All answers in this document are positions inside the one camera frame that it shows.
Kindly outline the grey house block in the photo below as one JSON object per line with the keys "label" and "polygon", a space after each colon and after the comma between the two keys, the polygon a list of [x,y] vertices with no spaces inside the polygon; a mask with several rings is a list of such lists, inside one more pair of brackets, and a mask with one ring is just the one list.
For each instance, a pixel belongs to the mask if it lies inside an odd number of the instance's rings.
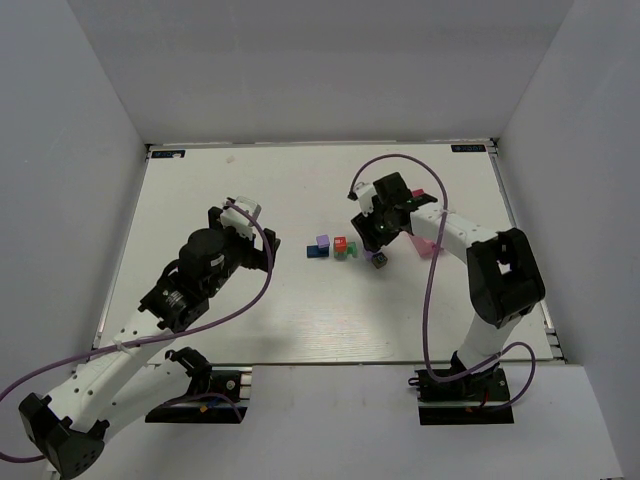
{"label": "grey house block", "polygon": [[371,257],[371,263],[376,269],[381,269],[388,263],[388,257],[383,252],[378,252]]}

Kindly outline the green hospital arch block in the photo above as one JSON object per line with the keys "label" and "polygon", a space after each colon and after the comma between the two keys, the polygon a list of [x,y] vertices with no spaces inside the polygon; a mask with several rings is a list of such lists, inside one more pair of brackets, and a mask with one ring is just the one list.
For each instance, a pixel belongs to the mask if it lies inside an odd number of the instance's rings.
{"label": "green hospital arch block", "polygon": [[357,244],[355,242],[348,242],[348,250],[345,254],[335,254],[336,260],[346,260],[349,256],[356,258],[358,256]]}

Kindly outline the red cube block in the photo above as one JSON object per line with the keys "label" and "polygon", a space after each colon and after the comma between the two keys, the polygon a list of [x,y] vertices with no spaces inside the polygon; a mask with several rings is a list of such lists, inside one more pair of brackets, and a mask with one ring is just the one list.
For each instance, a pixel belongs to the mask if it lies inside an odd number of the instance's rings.
{"label": "red cube block", "polygon": [[335,254],[345,254],[348,250],[348,241],[344,236],[336,236],[333,241]]}

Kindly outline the pink plastic box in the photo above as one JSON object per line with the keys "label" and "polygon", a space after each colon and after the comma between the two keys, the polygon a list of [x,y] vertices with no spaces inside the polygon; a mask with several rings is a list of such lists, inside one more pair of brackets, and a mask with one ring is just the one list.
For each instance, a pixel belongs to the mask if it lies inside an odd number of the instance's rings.
{"label": "pink plastic box", "polygon": [[435,250],[435,243],[431,240],[415,235],[409,235],[409,239],[420,258],[429,258]]}

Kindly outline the dark blue rectangular block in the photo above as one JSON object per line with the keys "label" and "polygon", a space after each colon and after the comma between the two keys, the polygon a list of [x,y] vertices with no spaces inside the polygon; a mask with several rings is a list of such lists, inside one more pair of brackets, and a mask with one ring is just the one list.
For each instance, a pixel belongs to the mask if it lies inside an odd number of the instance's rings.
{"label": "dark blue rectangular block", "polygon": [[330,254],[328,247],[319,247],[318,245],[308,245],[306,247],[307,258],[327,258]]}

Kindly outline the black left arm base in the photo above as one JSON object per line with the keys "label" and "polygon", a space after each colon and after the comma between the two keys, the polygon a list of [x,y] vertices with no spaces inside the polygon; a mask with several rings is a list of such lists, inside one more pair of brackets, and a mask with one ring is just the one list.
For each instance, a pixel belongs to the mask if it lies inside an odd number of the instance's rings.
{"label": "black left arm base", "polygon": [[192,381],[184,395],[151,410],[145,422],[239,425],[249,408],[251,384],[250,367],[214,367]]}

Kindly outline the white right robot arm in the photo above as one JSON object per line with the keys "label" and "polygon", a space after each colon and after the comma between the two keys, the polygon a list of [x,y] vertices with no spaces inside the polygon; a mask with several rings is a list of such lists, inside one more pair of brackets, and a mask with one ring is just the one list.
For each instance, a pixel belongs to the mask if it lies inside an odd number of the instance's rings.
{"label": "white right robot arm", "polygon": [[496,365],[510,349],[506,342],[514,327],[546,294],[526,234],[470,221],[450,209],[446,194],[415,196],[397,172],[352,183],[348,197],[360,207],[351,223],[366,250],[378,252],[407,233],[433,241],[434,258],[448,252],[467,268],[473,320],[452,356],[449,375],[431,372],[430,377],[450,383]]}

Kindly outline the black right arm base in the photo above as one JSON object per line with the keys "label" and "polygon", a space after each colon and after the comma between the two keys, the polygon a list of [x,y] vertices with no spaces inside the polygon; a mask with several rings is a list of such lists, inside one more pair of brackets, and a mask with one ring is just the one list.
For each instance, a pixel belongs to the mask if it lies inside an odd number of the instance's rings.
{"label": "black right arm base", "polygon": [[416,370],[408,385],[417,391],[422,426],[508,425],[514,423],[511,395],[502,368],[454,382],[436,382]]}

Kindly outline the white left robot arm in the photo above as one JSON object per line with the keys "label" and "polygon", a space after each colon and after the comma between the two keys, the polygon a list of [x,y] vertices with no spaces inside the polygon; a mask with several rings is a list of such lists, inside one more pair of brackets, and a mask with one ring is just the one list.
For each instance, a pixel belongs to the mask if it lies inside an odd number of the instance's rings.
{"label": "white left robot arm", "polygon": [[211,208],[208,227],[188,237],[111,343],[49,393],[20,402],[29,440],[61,478],[75,479],[95,463],[115,431],[116,395],[165,345],[196,329],[237,269],[272,272],[280,241],[259,226],[260,212],[242,196]]}

